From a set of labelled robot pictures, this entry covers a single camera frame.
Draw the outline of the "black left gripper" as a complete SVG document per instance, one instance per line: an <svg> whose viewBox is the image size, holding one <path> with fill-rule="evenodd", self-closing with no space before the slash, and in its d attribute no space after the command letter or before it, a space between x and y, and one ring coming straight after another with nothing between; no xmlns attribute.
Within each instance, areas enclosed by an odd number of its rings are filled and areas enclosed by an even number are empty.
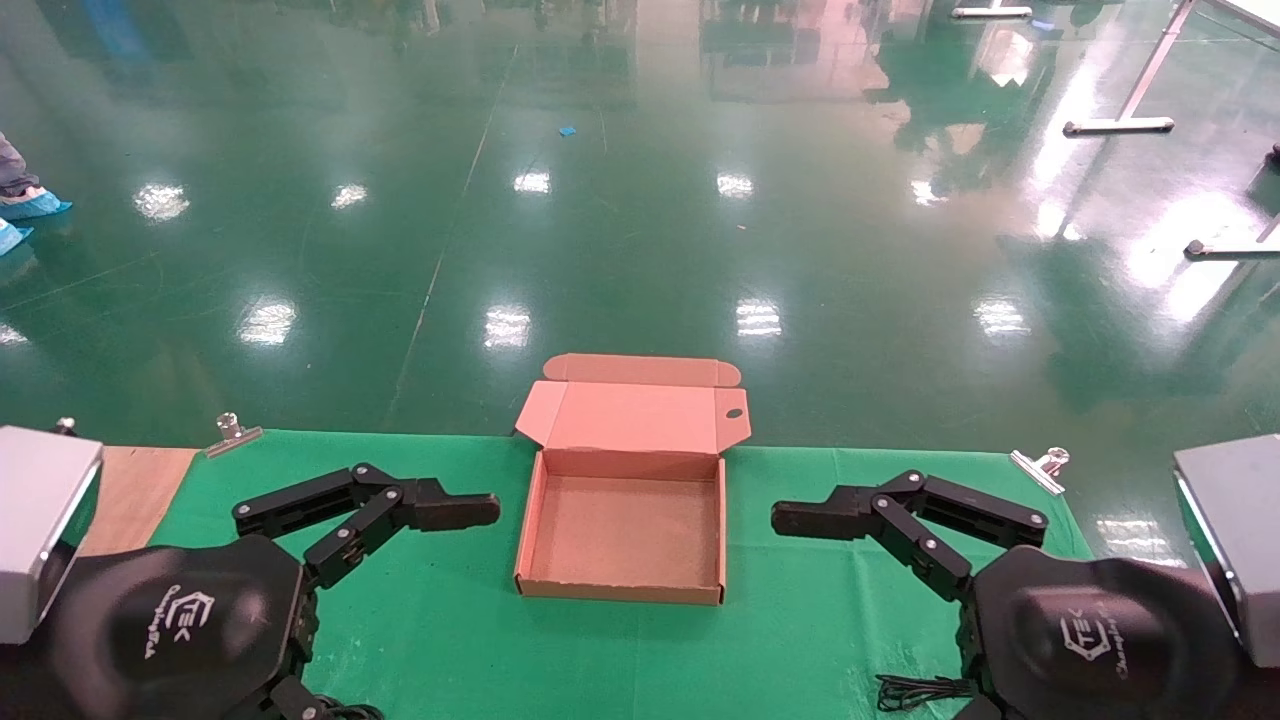
<svg viewBox="0 0 1280 720"><path fill-rule="evenodd" d="M372 496L303 566L259 536L78 564L45 619L46 717L330 717L301 678L316 626L308 587L337 585L399 533L403 500Z"/></svg>

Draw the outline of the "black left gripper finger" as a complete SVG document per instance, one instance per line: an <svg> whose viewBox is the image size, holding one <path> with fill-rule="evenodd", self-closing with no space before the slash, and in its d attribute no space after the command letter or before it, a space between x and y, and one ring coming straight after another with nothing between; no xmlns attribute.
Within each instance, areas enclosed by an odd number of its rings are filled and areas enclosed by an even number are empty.
<svg viewBox="0 0 1280 720"><path fill-rule="evenodd" d="M233 507L239 536L288 536L340 519L360 536L393 536L486 527L500 516L495 495L452 495L436 478L401 479L361 462L329 471Z"/></svg>

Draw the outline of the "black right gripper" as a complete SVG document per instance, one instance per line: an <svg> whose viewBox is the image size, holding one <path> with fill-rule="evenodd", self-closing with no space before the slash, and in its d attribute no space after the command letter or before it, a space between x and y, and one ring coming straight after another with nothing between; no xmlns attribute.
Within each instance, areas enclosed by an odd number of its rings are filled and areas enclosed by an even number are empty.
<svg viewBox="0 0 1280 720"><path fill-rule="evenodd" d="M972 580L900 502L870 507L884 551L943 601L965 594L964 719L1225 719L1245 684L1245 653L1199 571L1016 547Z"/></svg>

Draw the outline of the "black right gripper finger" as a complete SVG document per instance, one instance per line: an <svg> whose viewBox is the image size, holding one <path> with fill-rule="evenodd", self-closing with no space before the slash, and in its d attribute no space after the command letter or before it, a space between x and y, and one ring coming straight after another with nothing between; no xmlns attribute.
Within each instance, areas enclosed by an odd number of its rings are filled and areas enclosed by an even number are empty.
<svg viewBox="0 0 1280 720"><path fill-rule="evenodd" d="M1048 524L1038 510L918 470L881 486L836 486L822 502L772 507L780 536L873 539L886 548L922 547L934 538L933 525L1002 548L1041 547Z"/></svg>

